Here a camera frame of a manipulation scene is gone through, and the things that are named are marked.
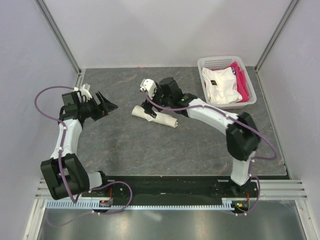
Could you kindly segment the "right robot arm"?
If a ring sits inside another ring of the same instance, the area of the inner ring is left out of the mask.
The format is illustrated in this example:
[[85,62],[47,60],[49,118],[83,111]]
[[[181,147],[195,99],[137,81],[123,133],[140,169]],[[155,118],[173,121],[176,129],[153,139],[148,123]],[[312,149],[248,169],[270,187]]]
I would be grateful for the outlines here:
[[209,105],[194,94],[184,93],[172,77],[164,78],[160,82],[145,78],[139,90],[146,94],[146,100],[141,107],[142,115],[148,121],[173,123],[176,126],[175,119],[161,113],[162,110],[172,111],[201,121],[224,134],[227,150],[233,158],[229,191],[235,197],[240,197],[247,191],[250,161],[261,141],[250,114],[244,112],[238,115]]

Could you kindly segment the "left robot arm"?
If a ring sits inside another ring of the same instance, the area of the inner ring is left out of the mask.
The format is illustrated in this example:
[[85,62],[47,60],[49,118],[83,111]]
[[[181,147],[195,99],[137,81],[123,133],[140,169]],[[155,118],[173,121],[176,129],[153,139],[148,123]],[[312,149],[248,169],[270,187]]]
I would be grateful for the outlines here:
[[53,153],[42,161],[40,170],[54,200],[78,196],[92,190],[99,197],[106,196],[110,185],[103,180],[103,172],[87,173],[77,157],[78,142],[85,120],[97,121],[118,106],[97,91],[93,97],[88,90],[73,90],[62,94],[63,106],[56,119],[59,135]]

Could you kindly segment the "cream cloth napkin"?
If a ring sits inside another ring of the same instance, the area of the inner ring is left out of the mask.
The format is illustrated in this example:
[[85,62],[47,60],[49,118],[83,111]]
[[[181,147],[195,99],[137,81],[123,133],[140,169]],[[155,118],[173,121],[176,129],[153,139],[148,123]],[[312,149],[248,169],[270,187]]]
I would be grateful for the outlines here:
[[135,117],[142,118],[148,122],[153,122],[161,125],[166,125],[172,128],[176,128],[178,126],[178,120],[171,115],[161,113],[158,111],[155,111],[155,118],[153,118],[151,115],[145,113],[145,110],[141,107],[136,105],[131,114]]

